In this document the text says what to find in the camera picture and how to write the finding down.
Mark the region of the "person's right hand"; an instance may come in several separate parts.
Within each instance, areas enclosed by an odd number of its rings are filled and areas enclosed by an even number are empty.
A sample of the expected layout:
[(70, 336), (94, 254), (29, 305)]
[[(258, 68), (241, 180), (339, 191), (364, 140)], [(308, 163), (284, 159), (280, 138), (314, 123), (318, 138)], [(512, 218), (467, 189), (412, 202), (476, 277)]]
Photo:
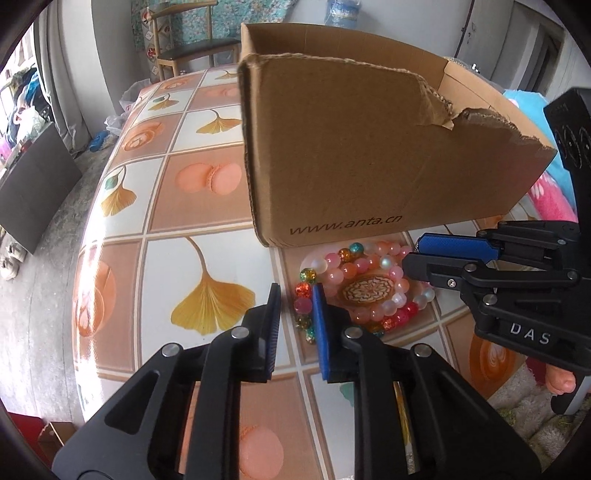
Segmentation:
[(567, 370), (548, 365), (546, 367), (545, 384), (554, 395), (570, 394), (575, 390), (575, 375)]

